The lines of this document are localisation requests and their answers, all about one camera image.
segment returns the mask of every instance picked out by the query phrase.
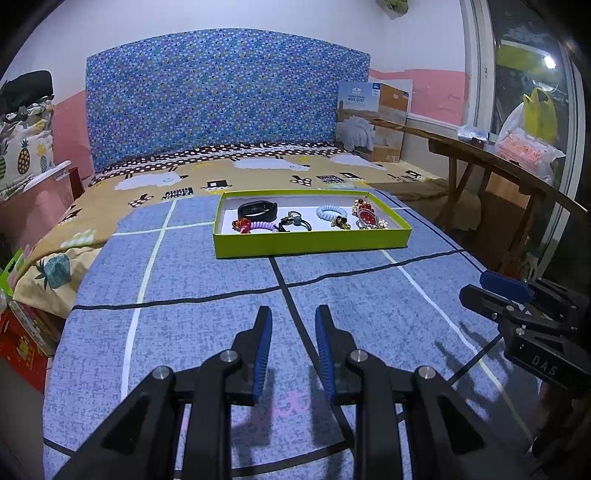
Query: bed sheet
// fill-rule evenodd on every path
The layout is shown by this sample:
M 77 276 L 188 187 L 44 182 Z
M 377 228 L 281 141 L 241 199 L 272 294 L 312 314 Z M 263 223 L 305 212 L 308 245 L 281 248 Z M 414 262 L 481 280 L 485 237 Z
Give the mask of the bed sheet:
M 317 376 L 320 304 L 386 363 L 433 365 L 525 452 L 538 382 L 500 354 L 495 324 L 458 299 L 483 267 L 398 199 L 374 193 L 413 227 L 406 248 L 217 260 L 218 195 L 137 209 L 120 222 L 82 282 L 53 364 L 46 478 L 153 368 L 199 365 L 250 328 L 260 305 L 273 314 L 268 373 L 257 406 L 232 407 L 234 477 L 352 478 L 354 409 L 331 408 Z M 404 465 L 408 475 L 407 456 Z
M 122 219 L 143 207 L 154 206 L 144 228 L 158 229 L 173 199 L 228 190 L 354 189 L 374 184 L 404 200 L 432 200 L 436 210 L 447 193 L 444 180 L 411 164 L 374 164 L 327 144 L 227 145 L 128 160 L 98 174 L 39 241 L 23 266 L 15 298 L 66 318 L 101 246 L 117 228 L 136 230 L 133 220 Z M 479 203 L 472 213 L 475 228 Z

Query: floor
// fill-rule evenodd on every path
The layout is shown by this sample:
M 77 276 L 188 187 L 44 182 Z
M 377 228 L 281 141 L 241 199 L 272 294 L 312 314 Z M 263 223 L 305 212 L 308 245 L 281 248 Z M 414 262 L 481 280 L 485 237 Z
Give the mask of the floor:
M 0 358 L 0 439 L 30 480 L 43 479 L 43 395 Z

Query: blue patterned headboard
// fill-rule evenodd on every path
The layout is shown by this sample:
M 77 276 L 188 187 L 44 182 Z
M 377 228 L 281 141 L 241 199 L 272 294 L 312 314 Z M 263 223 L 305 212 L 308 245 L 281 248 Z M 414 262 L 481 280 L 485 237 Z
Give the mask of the blue patterned headboard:
M 368 68 L 360 51 L 236 28 L 103 51 L 86 63 L 95 169 L 209 144 L 330 141 L 338 83 L 366 82 Z

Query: light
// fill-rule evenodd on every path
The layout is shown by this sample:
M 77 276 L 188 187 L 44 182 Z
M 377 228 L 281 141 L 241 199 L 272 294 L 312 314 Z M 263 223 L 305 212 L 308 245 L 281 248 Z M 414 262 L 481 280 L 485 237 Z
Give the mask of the light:
M 544 63 L 546 64 L 546 67 L 548 67 L 550 70 L 556 68 L 556 62 L 550 55 L 546 55 L 544 57 Z

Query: pineapple print pillow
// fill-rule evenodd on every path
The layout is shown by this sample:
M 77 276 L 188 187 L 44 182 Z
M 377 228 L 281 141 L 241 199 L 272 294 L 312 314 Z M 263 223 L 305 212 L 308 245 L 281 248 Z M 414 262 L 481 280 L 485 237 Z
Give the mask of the pineapple print pillow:
M 0 201 L 8 200 L 37 175 L 54 167 L 53 105 L 33 105 L 26 120 L 0 122 Z

